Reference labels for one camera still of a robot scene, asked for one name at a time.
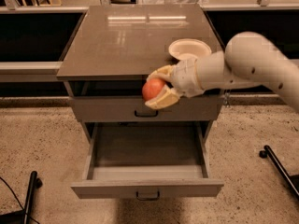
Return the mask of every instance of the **concrete floor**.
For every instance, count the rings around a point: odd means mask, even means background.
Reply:
[[[70,185],[81,179],[89,144],[65,99],[0,100],[0,176],[24,203],[37,170],[40,223],[298,223],[298,200],[258,153],[270,145],[290,175],[299,174],[299,115],[279,100],[236,100],[207,139],[212,177],[225,183],[217,198],[80,200]],[[1,182],[0,193],[0,214],[20,209]]]

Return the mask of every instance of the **white robotic arm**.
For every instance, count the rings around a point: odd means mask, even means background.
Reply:
[[[269,40],[245,32],[234,36],[225,54],[216,52],[199,59],[164,66],[148,79],[170,82],[157,97],[146,102],[153,109],[176,103],[181,96],[193,97],[211,89],[243,89],[264,85],[299,112],[299,67],[286,58]]]

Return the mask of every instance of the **cabinet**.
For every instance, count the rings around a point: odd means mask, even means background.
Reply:
[[[90,142],[79,198],[216,196],[205,142],[222,105],[214,90],[150,110],[141,89],[155,69],[177,63],[181,38],[221,46],[197,5],[90,7],[57,78]]]

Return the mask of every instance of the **orange round object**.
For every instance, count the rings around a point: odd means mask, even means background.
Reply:
[[[165,81],[160,78],[153,78],[147,81],[142,88],[142,96],[145,101],[155,98],[165,85]]]

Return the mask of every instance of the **drawer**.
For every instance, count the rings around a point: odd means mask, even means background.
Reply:
[[[215,197],[206,149],[195,122],[96,124],[79,198]]]
[[[146,107],[140,96],[70,99],[81,122],[215,120],[223,102],[220,95],[181,98],[177,104],[156,111]]]

